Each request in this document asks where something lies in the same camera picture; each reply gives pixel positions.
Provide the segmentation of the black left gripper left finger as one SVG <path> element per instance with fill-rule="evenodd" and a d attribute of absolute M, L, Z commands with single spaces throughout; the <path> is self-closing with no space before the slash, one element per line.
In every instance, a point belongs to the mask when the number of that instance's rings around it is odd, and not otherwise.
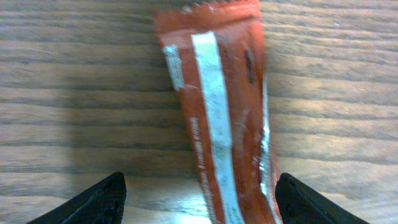
<path fill-rule="evenodd" d="M 121 224 L 126 200 L 122 172 L 115 172 L 27 224 Z"/>

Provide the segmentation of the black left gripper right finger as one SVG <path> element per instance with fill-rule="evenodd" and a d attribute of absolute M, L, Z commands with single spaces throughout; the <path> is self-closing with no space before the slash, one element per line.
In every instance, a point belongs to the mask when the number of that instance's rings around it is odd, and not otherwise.
<path fill-rule="evenodd" d="M 275 198 L 284 224 L 369 224 L 288 173 L 280 175 Z"/>

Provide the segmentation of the orange snack bar wrapper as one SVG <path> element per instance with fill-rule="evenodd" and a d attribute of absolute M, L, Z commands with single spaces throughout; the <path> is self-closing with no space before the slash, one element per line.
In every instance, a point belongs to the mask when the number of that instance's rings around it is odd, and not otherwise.
<path fill-rule="evenodd" d="M 212 1 L 155 14 L 213 223 L 280 223 L 258 1 Z"/>

